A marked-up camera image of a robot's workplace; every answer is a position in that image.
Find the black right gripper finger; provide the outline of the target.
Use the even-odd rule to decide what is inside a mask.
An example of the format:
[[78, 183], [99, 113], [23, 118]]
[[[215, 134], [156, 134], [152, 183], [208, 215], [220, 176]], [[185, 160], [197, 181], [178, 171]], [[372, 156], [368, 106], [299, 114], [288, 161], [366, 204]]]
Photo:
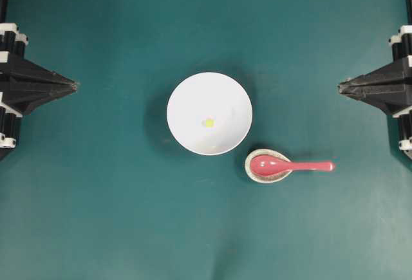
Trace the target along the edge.
[[411, 111], [411, 87], [338, 87], [339, 93], [398, 117]]
[[411, 84], [411, 56], [397, 59], [377, 70], [338, 84], [339, 89], [358, 86], [383, 86], [386, 84]]

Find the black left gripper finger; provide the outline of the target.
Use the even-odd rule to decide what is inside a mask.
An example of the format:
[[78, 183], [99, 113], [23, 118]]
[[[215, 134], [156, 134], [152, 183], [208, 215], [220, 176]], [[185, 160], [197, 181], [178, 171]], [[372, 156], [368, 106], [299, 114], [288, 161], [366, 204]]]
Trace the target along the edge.
[[67, 79], [57, 72], [42, 68], [41, 66], [8, 51], [1, 52], [1, 73], [10, 75], [16, 79], [65, 85], [70, 86], [73, 89], [77, 89], [78, 86], [75, 81]]
[[34, 90], [7, 90], [1, 102], [22, 115], [29, 115], [39, 106], [58, 100], [77, 91], [76, 85], [47, 85]]

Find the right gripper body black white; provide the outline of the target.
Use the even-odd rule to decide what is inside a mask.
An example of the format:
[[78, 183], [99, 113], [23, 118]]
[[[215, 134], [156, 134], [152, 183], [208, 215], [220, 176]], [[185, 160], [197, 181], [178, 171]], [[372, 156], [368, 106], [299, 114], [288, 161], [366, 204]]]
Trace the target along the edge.
[[411, 25], [404, 25], [389, 39], [394, 61], [402, 60], [406, 67], [406, 104], [393, 114], [398, 124], [398, 148], [411, 159]]

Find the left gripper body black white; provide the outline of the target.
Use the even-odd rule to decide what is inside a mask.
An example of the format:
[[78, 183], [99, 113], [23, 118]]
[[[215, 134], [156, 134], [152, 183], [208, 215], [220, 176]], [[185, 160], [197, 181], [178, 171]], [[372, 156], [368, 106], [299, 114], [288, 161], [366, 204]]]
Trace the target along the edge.
[[11, 75], [6, 73], [6, 65], [11, 55], [24, 56], [28, 37], [19, 32], [15, 23], [1, 23], [1, 160], [4, 160], [18, 145], [23, 115], [6, 104], [6, 87]]

